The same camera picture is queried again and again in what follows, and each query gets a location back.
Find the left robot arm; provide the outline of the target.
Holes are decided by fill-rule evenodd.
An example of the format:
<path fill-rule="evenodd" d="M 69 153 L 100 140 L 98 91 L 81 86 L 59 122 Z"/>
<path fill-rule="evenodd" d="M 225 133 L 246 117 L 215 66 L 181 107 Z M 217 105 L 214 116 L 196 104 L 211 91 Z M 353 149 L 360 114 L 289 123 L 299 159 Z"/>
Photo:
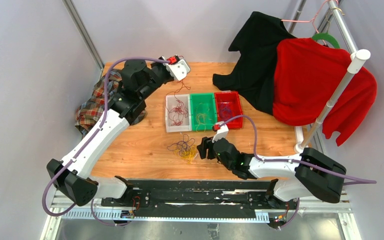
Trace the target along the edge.
<path fill-rule="evenodd" d="M 61 160 L 51 159 L 46 169 L 50 185 L 69 198 L 74 206 L 84 206 L 95 198 L 114 198 L 129 206 L 133 193 L 119 176 L 91 176 L 98 159 L 115 138 L 134 123 L 146 108 L 145 100 L 162 85 L 182 81 L 191 71 L 189 64 L 175 55 L 168 59 L 123 58 L 123 69 L 111 66 L 104 76 L 103 113 L 81 142 Z"/>

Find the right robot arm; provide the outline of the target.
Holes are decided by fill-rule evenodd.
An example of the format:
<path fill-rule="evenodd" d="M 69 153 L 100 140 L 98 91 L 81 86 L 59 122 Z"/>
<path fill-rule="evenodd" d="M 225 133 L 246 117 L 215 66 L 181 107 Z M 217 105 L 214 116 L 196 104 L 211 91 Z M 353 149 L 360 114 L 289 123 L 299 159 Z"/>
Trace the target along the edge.
<path fill-rule="evenodd" d="M 274 209 L 302 197 L 336 204 L 340 201 L 346 168 L 312 147 L 289 156 L 254 156 L 240 152 L 225 138 L 203 137 L 197 146 L 201 159 L 216 159 L 238 178 L 273 178 L 266 203 Z"/>

